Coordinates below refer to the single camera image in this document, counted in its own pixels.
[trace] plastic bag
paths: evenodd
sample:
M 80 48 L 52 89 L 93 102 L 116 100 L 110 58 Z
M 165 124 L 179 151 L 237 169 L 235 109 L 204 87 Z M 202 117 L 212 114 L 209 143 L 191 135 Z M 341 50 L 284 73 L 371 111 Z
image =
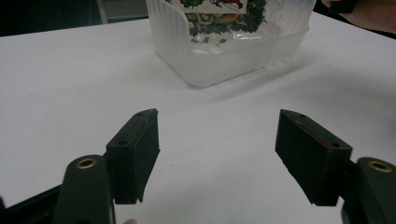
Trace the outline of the plastic bag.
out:
M 170 0 L 186 13 L 191 42 L 216 38 L 256 39 L 276 35 L 267 16 L 276 15 L 282 0 Z

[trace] brass screw hole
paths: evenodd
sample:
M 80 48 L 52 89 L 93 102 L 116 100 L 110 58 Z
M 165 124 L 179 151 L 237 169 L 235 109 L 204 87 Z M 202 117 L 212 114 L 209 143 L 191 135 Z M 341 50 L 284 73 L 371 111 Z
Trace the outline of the brass screw hole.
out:
M 89 169 L 97 163 L 96 159 L 88 158 L 77 163 L 77 168 L 80 170 Z
M 369 166 L 377 171 L 390 173 L 392 172 L 392 168 L 384 162 L 381 161 L 369 161 Z

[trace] hand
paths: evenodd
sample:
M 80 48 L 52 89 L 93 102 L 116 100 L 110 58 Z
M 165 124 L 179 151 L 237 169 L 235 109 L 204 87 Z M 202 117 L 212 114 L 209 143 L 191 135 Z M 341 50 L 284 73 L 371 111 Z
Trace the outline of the hand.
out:
M 321 0 L 329 7 L 340 0 Z M 340 13 L 359 27 L 396 34 L 396 0 L 358 0 L 352 13 Z

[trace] white tabletop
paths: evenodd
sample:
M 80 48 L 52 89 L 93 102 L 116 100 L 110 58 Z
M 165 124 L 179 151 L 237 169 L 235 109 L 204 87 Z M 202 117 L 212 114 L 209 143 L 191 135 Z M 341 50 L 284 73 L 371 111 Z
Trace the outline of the white tabletop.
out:
M 62 183 L 157 108 L 161 153 L 144 202 L 119 223 L 342 223 L 306 199 L 275 153 L 281 108 L 396 163 L 396 42 L 314 13 L 291 60 L 195 89 L 155 52 L 149 21 L 0 38 L 0 195 L 6 206 Z

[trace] translucent plastic box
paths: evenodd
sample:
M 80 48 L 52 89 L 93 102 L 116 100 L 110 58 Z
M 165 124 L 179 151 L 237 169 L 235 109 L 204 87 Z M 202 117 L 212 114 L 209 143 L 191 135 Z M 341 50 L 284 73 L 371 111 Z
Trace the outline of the translucent plastic box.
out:
M 259 37 L 214 35 L 221 45 L 191 41 L 186 14 L 165 0 L 147 0 L 154 47 L 188 83 L 208 87 L 289 58 L 309 30 L 315 0 L 267 0 Z

